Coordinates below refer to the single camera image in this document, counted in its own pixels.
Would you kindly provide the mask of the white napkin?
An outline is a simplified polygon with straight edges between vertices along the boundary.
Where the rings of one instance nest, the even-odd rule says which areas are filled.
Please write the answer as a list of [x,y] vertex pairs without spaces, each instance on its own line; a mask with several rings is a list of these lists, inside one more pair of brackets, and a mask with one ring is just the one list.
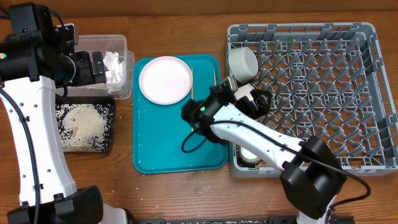
[[121,91],[124,85],[124,57],[118,52],[106,51],[103,57],[106,82],[97,84],[97,89],[109,94]]

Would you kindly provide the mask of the grey bowl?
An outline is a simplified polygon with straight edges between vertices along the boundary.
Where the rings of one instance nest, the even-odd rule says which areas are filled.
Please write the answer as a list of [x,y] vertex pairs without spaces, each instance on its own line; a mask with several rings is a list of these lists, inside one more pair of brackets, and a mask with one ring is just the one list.
[[256,55],[249,47],[231,49],[228,65],[233,77],[240,83],[247,83],[258,73]]

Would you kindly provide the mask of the white cup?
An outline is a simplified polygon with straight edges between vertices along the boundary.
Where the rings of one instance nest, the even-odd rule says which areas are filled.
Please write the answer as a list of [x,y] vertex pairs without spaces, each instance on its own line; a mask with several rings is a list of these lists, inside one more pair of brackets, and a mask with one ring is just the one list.
[[258,164],[261,162],[261,159],[248,151],[247,149],[240,147],[239,156],[241,160],[247,164]]

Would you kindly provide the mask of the large white plate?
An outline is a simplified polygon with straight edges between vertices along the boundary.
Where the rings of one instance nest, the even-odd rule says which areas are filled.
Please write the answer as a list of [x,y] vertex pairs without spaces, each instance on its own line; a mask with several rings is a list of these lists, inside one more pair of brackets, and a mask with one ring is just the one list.
[[141,93],[158,105],[171,105],[183,100],[191,90],[191,69],[182,59],[157,57],[139,73]]

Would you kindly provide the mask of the small pink plate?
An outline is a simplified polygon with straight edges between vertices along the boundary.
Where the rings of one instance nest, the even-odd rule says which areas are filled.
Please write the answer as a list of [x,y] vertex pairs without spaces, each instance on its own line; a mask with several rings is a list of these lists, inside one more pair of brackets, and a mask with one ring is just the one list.
[[254,98],[251,92],[254,90],[254,87],[251,84],[246,84],[238,88],[238,90],[234,93],[235,100],[238,101],[241,98],[247,97],[249,101],[253,101]]

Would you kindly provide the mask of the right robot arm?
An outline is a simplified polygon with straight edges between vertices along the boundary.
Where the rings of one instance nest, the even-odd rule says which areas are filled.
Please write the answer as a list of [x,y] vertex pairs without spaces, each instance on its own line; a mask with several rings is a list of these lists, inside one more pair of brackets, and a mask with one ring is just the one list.
[[256,120],[269,108],[265,98],[270,95],[253,88],[214,88],[203,101],[189,100],[182,119],[206,140],[233,142],[273,167],[288,201],[300,212],[297,223],[327,223],[347,177],[322,139],[282,134]]

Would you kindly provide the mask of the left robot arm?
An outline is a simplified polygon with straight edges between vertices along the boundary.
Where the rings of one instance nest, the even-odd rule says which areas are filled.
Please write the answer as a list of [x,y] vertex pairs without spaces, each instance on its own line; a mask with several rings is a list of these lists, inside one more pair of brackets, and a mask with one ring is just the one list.
[[105,204],[96,186],[78,189],[68,169],[55,88],[75,73],[73,60],[43,40],[1,44],[1,99],[21,175],[21,205],[8,212],[9,223],[135,223],[129,210]]

